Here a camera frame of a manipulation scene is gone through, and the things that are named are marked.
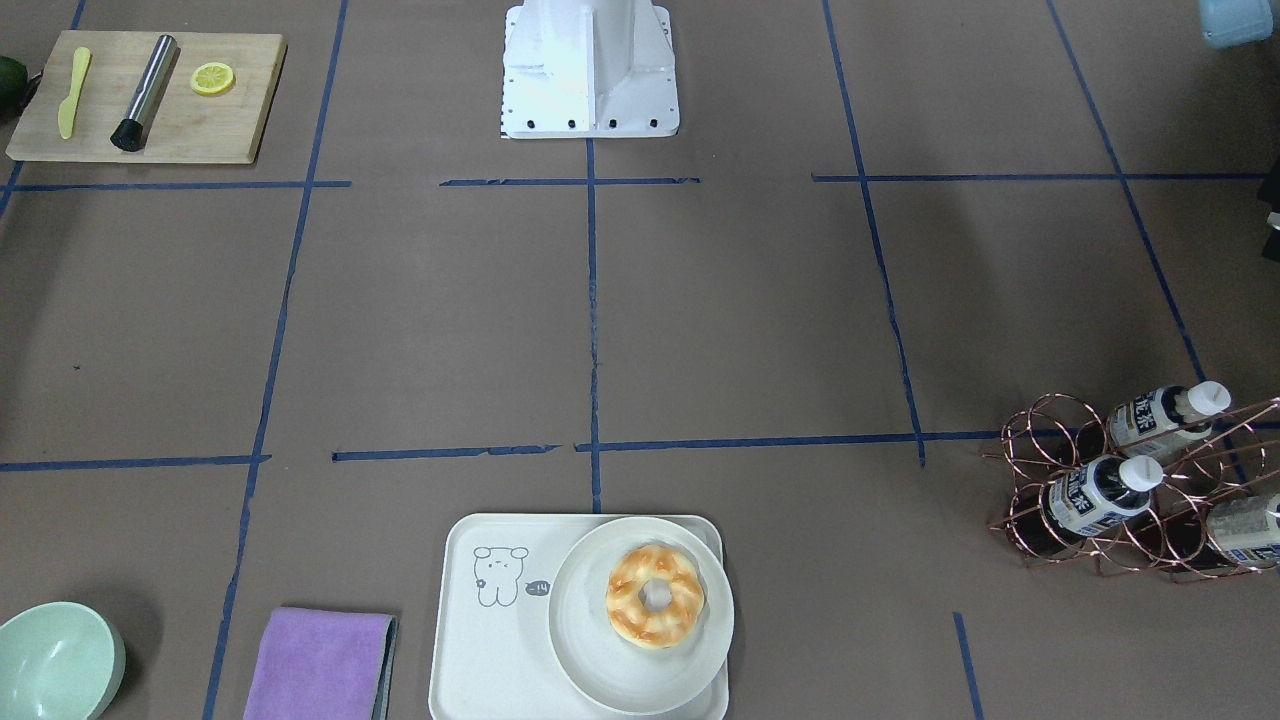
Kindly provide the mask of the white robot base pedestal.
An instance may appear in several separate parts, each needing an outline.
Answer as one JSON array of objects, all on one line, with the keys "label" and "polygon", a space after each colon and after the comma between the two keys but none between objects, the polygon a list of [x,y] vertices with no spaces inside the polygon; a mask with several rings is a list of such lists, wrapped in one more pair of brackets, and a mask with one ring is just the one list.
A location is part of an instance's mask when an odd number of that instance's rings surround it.
[{"label": "white robot base pedestal", "polygon": [[664,138],[681,114],[669,12],[525,1],[506,12],[504,138]]}]

